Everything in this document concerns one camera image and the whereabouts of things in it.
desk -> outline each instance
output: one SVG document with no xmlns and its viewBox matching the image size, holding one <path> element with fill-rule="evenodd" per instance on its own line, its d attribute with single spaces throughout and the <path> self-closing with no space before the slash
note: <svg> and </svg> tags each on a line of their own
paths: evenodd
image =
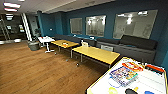
<svg viewBox="0 0 168 94">
<path fill-rule="evenodd" d="M 79 43 L 75 43 L 67 40 L 57 40 L 57 41 L 52 41 L 51 43 L 58 45 L 59 52 L 60 52 L 60 47 L 71 48 L 71 58 L 72 58 L 72 47 L 79 45 Z"/>
<path fill-rule="evenodd" d="M 94 59 L 103 61 L 109 65 L 111 65 L 120 55 L 119 53 L 106 51 L 106 50 L 96 48 L 96 47 L 80 46 L 80 47 L 74 48 L 72 50 L 76 51 L 78 53 L 81 53 L 81 62 L 82 62 L 82 54 L 84 54 L 84 55 L 92 57 Z"/>
<path fill-rule="evenodd" d="M 49 45 L 48 45 L 48 42 L 55 41 L 54 39 L 52 39 L 50 37 L 38 37 L 38 39 L 39 39 L 39 41 L 41 43 L 43 43 L 43 46 L 45 46 L 44 43 L 46 42 L 46 44 L 47 44 L 47 51 L 45 51 L 45 53 L 54 51 L 54 50 L 50 50 Z"/>
<path fill-rule="evenodd" d="M 163 75 L 158 75 L 152 71 L 144 69 L 141 72 L 138 73 L 138 79 L 132 83 L 130 83 L 126 87 L 119 87 L 119 84 L 115 82 L 109 73 L 112 70 L 115 70 L 122 66 L 122 63 L 124 62 L 136 62 L 132 59 L 124 57 L 121 59 L 118 63 L 116 63 L 111 69 L 109 69 L 103 76 L 101 76 L 95 83 L 93 83 L 88 89 L 87 94 L 109 94 L 109 88 L 110 87 L 116 87 L 118 93 L 115 94 L 125 94 L 125 90 L 127 88 L 134 89 L 135 87 L 138 87 L 137 93 L 138 94 L 144 94 L 145 91 L 151 91 L 154 94 L 167 94 L 166 87 L 166 75 L 163 73 Z"/>
</svg>

glass door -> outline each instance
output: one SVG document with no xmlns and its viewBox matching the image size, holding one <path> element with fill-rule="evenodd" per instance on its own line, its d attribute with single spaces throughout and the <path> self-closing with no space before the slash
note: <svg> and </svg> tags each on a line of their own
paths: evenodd
<svg viewBox="0 0 168 94">
<path fill-rule="evenodd" d="M 11 43 L 15 39 L 27 40 L 21 16 L 0 14 L 0 41 Z"/>
</svg>

glass panel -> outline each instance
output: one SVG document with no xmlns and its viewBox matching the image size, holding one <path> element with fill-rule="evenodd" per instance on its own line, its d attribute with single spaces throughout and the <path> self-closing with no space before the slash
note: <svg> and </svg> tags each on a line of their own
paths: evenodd
<svg viewBox="0 0 168 94">
<path fill-rule="evenodd" d="M 104 36 L 106 16 L 86 17 L 86 35 Z"/>
<path fill-rule="evenodd" d="M 82 34 L 82 18 L 70 19 L 71 33 Z"/>
<path fill-rule="evenodd" d="M 0 40 L 14 40 L 14 39 L 23 39 L 27 40 L 26 33 L 20 31 L 19 25 L 22 25 L 22 30 L 24 30 L 23 22 L 20 15 L 6 15 L 0 14 L 0 36 L 4 38 L 0 38 Z"/>
<path fill-rule="evenodd" d="M 149 39 L 156 15 L 157 10 L 117 14 L 113 38 L 130 35 Z"/>
</svg>

window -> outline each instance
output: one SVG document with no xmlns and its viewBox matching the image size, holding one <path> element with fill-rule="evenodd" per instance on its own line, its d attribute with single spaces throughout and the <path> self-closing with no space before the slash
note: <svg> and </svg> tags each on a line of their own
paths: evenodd
<svg viewBox="0 0 168 94">
<path fill-rule="evenodd" d="M 113 38 L 121 39 L 123 35 L 150 38 L 157 10 L 117 14 Z"/>
<path fill-rule="evenodd" d="M 86 35 L 104 36 L 106 16 L 86 17 Z"/>
<path fill-rule="evenodd" d="M 82 34 L 82 18 L 70 19 L 71 33 Z"/>
</svg>

cushion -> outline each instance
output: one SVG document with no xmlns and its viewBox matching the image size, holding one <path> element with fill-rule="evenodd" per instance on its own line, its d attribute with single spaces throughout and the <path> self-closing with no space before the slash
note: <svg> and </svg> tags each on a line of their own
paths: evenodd
<svg viewBox="0 0 168 94">
<path fill-rule="evenodd" d="M 132 45 L 136 46 L 137 48 L 149 49 L 149 50 L 153 50 L 157 46 L 157 41 L 155 40 L 144 39 L 128 35 L 123 35 L 123 37 L 120 40 L 120 43 L 124 45 Z"/>
<path fill-rule="evenodd" d="M 97 38 L 97 41 L 112 43 L 112 44 L 119 44 L 119 40 L 116 40 L 116 39 Z"/>
</svg>

